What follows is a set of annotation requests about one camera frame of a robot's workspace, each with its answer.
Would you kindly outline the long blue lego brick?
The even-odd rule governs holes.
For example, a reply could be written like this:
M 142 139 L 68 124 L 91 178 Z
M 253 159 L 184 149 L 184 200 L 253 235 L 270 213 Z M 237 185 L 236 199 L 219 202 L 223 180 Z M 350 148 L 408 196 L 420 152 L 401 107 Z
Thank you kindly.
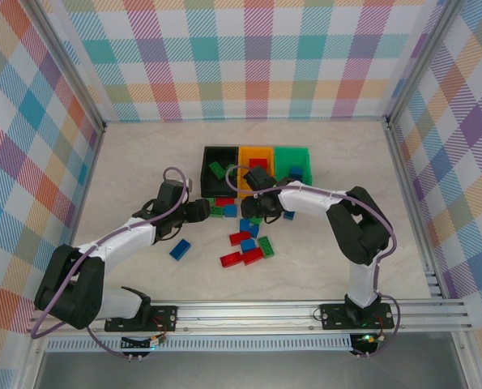
M 190 247 L 191 244 L 187 240 L 181 239 L 169 252 L 169 255 L 176 261 L 179 261 L 187 253 Z

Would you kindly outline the black plastic bin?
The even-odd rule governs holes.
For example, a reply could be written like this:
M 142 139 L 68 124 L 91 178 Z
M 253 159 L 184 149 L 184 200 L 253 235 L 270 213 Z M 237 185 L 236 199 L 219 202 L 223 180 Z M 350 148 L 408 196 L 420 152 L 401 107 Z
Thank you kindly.
M 225 170 L 227 165 L 238 162 L 239 147 L 206 146 L 203 151 L 203 161 L 200 174 L 201 196 L 204 198 L 236 198 L 237 192 L 226 182 L 225 178 L 218 180 L 208 165 L 214 161 L 220 163 Z

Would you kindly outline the green plastic bin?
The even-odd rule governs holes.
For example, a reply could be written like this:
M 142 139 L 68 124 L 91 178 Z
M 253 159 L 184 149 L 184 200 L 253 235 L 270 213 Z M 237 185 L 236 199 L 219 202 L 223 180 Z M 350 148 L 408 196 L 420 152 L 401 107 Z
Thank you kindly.
M 288 172 L 292 166 L 303 168 L 302 182 L 311 186 L 313 174 L 309 149 L 307 147 L 275 147 L 275 178 L 280 180 L 289 177 Z

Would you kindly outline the orange plastic bin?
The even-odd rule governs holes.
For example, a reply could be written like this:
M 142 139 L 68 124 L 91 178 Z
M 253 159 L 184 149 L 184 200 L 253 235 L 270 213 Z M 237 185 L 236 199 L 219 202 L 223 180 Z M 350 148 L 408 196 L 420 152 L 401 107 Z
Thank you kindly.
M 274 177 L 275 153 L 274 148 L 269 146 L 240 146 L 238 152 L 238 165 L 249 166 L 251 160 L 265 160 L 267 172 Z M 247 169 L 237 170 L 237 188 L 240 190 L 250 190 L 243 176 L 248 172 Z

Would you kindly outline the aluminium mounting rail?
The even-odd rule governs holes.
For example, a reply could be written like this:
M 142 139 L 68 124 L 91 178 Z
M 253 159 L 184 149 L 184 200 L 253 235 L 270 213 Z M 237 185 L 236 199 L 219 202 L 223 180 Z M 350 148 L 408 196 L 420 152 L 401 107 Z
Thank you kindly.
M 291 335 L 320 334 L 322 304 L 312 301 L 159 301 L 177 307 L 174 336 L 179 335 Z M 461 300 L 399 301 L 401 332 L 470 331 L 471 318 Z

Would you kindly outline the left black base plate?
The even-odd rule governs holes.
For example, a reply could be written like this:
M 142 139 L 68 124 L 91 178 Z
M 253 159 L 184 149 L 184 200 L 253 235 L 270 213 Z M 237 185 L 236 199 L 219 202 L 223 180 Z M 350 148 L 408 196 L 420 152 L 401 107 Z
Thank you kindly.
M 174 332 L 177 324 L 176 306 L 141 308 L 133 318 L 111 318 L 105 322 L 106 332 Z

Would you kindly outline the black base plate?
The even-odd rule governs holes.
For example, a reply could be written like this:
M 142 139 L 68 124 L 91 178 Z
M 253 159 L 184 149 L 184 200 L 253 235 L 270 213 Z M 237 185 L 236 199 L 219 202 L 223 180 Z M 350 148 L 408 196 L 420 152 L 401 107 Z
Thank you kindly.
M 389 330 L 395 326 L 390 305 L 382 302 L 365 314 L 345 304 L 322 304 L 320 315 L 323 330 Z
M 106 332 L 174 332 L 177 324 L 176 306 L 141 308 L 133 318 L 111 318 L 105 322 Z

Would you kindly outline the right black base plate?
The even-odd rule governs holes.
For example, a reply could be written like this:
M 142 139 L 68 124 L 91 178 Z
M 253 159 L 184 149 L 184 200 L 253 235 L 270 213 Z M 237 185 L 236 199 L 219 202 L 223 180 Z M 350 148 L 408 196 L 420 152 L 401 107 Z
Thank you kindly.
M 382 302 L 365 314 L 345 304 L 322 304 L 320 315 L 323 330 L 389 330 L 395 326 L 390 305 Z

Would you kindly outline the aluminium side frame rail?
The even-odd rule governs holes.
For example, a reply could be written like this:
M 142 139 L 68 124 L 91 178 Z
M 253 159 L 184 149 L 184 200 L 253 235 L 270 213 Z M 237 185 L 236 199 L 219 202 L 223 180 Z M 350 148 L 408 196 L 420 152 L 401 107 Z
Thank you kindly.
M 436 260 L 432 242 L 429 239 L 428 230 L 424 225 L 416 191 L 407 170 L 406 160 L 403 158 L 393 126 L 387 121 L 384 121 L 382 125 L 392 163 L 399 181 L 407 216 L 416 241 L 417 250 L 420 254 L 420 261 L 427 278 L 431 298 L 446 299 L 448 298 L 446 284 L 444 279 L 441 278 L 440 268 Z

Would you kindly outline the aluminium frame post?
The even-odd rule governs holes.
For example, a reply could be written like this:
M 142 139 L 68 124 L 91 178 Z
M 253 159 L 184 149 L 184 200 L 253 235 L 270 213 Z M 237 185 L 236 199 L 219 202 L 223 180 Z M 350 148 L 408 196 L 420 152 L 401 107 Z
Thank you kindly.
M 407 107 L 420 79 L 452 27 L 466 0 L 426 0 L 404 48 L 406 58 L 392 79 L 390 99 L 383 111 L 383 124 L 394 128 Z
M 53 60 L 57 63 L 58 68 L 66 77 L 74 94 L 78 97 L 80 104 L 90 117 L 90 121 L 100 134 L 105 133 L 107 126 L 105 120 L 100 114 L 100 111 L 87 90 L 82 78 L 79 76 L 75 64 L 71 61 L 62 40 L 58 37 L 53 25 L 50 23 L 40 0 L 19 0 L 19 2 L 45 41 Z

